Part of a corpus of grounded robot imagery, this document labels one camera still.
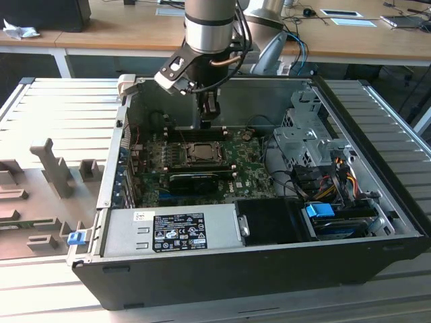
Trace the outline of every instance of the warning label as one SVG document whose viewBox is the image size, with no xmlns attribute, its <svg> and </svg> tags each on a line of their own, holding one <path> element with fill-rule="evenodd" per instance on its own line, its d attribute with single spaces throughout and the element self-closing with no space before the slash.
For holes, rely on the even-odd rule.
<svg viewBox="0 0 431 323">
<path fill-rule="evenodd" d="M 156 215 L 153 232 L 155 252 L 207 248 L 203 213 Z"/>
</svg>

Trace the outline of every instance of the computer case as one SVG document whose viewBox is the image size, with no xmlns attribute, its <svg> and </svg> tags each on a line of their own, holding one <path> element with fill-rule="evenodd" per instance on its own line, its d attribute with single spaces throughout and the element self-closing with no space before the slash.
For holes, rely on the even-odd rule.
<svg viewBox="0 0 431 323">
<path fill-rule="evenodd" d="M 81 32 L 90 20 L 88 0 L 0 1 L 1 23 L 38 30 Z"/>
</svg>

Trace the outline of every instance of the cable on desk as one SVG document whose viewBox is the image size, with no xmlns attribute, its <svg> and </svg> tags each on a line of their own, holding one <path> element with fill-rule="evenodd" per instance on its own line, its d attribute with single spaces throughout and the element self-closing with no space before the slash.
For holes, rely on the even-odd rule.
<svg viewBox="0 0 431 323">
<path fill-rule="evenodd" d="M 296 73 L 297 75 L 299 75 L 299 74 L 301 74 L 301 70 L 304 68 L 305 63 L 306 63 L 307 58 L 308 58 L 308 45 L 303 40 L 301 40 L 301 37 L 299 34 L 298 25 L 300 24 L 300 20 L 297 18 L 292 18 L 292 22 L 295 25 L 296 35 L 289 30 L 289 27 L 286 26 L 286 23 L 284 24 L 284 26 L 286 27 L 286 31 L 288 32 L 288 35 L 290 37 L 292 37 L 298 43 L 298 46 L 299 46 L 299 54 L 295 58 L 294 62 L 292 63 L 292 66 L 290 67 L 290 69 L 293 70 L 293 68 L 298 63 L 299 58 L 302 56 L 301 67 L 298 69 L 298 72 Z"/>
</svg>

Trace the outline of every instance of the desk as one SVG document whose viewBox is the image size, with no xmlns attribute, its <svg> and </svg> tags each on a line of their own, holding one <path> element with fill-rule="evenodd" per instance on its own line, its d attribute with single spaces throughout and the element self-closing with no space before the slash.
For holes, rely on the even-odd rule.
<svg viewBox="0 0 431 323">
<path fill-rule="evenodd" d="M 383 0 L 302 0 L 311 5 L 319 17 L 325 16 L 320 9 L 357 11 L 363 18 L 378 19 L 381 15 L 398 15 L 393 8 L 383 6 Z M 396 2 L 405 14 L 408 8 L 425 10 L 427 5 L 413 1 Z M 283 15 L 302 17 L 303 7 L 284 10 Z M 431 34 L 420 30 L 392 30 L 388 23 L 372 21 L 377 27 L 337 26 L 331 20 L 302 19 L 298 25 L 301 39 L 309 47 L 308 61 L 325 63 L 357 63 L 374 65 L 428 66 L 431 63 Z M 287 23 L 295 30 L 293 23 Z M 289 46 L 284 55 L 296 55 Z"/>
<path fill-rule="evenodd" d="M 359 11 L 365 18 L 397 15 L 397 11 L 383 6 L 383 0 L 302 0 L 319 9 Z M 156 4 L 136 3 L 124 6 L 122 1 L 90 0 L 92 17 L 82 33 L 42 31 L 33 40 L 11 40 L 0 36 L 0 52 L 50 54 L 56 59 L 62 77 L 73 77 L 68 55 L 102 55 L 129 57 L 169 57 L 184 37 L 183 17 L 155 15 Z M 400 9 L 425 9 L 426 5 L 398 1 Z M 297 15 L 302 8 L 297 6 Z M 374 65 L 426 66 L 431 62 L 431 35 L 419 30 L 391 30 L 382 21 L 377 28 L 336 26 L 327 20 L 302 20 L 298 26 L 301 38 L 310 49 L 308 61 L 320 63 L 357 63 Z M 298 54 L 296 43 L 286 44 L 282 59 L 293 61 Z"/>
</svg>

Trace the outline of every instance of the blue latch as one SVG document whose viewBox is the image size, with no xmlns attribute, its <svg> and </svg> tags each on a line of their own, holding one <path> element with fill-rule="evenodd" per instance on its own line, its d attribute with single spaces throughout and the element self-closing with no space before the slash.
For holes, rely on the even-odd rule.
<svg viewBox="0 0 431 323">
<path fill-rule="evenodd" d="M 335 216 L 332 206 L 328 203 L 313 203 L 306 208 L 308 217 L 333 217 Z"/>
<path fill-rule="evenodd" d="M 72 232 L 67 237 L 67 244 L 70 246 L 74 244 L 86 244 L 86 233 L 85 232 Z"/>
</svg>

